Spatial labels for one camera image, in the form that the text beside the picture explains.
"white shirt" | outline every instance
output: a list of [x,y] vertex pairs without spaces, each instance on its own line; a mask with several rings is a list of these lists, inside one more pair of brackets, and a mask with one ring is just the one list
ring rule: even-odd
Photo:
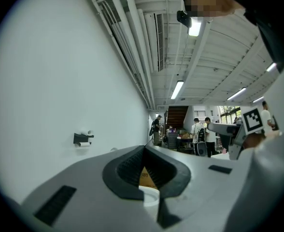
[[261,120],[262,120],[262,123],[263,123],[263,130],[264,130],[264,133],[269,133],[272,131],[272,127],[268,125],[268,120],[271,120],[271,114],[268,110],[263,110],[261,112]]
[[216,133],[214,131],[210,131],[209,129],[206,129],[206,132],[209,133],[209,135],[206,135],[206,141],[208,143],[216,142]]
[[194,134],[192,142],[195,143],[195,144],[198,142],[198,132],[201,128],[204,128],[204,127],[200,123],[196,123],[196,124],[192,125],[192,127],[191,127],[191,134]]

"paper cup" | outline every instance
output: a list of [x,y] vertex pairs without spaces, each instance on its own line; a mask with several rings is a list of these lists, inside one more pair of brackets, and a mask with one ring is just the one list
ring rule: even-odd
[[139,186],[139,189],[144,192],[143,206],[147,213],[157,221],[159,208],[159,191],[154,188]]

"air conditioning unit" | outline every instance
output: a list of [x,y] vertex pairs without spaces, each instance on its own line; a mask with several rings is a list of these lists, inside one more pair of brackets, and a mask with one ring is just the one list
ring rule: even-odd
[[164,69],[165,37],[163,27],[163,14],[144,14],[148,38],[150,42],[154,71]]

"window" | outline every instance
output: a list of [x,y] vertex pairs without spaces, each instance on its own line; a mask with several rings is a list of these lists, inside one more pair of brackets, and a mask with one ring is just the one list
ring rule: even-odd
[[195,111],[195,117],[205,117],[205,111]]
[[231,115],[228,115],[227,116],[227,124],[232,124],[232,121],[231,121]]
[[232,121],[232,123],[234,123],[234,119],[235,119],[236,117],[237,117],[236,114],[231,114],[231,121]]
[[232,110],[234,110],[234,106],[224,106],[224,108],[226,114],[229,114]]
[[226,118],[226,116],[222,116],[222,117],[221,117],[221,123],[222,123],[222,124],[227,124],[227,118]]
[[224,114],[225,113],[225,109],[223,106],[219,106],[219,111],[220,111],[220,114]]

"black rubber pad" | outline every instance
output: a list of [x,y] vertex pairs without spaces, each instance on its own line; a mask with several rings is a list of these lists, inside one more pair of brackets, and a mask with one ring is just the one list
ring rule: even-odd
[[217,171],[217,172],[221,172],[221,173],[224,173],[224,174],[230,174],[231,171],[232,171],[231,168],[225,168],[225,167],[216,166],[216,165],[210,166],[209,169]]
[[34,216],[47,225],[52,225],[66,204],[72,198],[76,188],[69,186],[62,186],[41,208]]

